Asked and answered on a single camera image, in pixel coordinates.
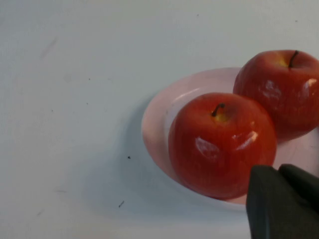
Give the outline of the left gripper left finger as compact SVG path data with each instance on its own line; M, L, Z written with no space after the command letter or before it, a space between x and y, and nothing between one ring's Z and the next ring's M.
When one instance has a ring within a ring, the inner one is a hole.
M319 237L319 214L271 166L251 169L246 212L253 239Z

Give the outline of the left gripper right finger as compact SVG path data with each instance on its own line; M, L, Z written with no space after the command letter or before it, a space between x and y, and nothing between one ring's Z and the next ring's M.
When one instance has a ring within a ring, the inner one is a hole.
M319 178L292 164L282 164L279 173L319 213Z

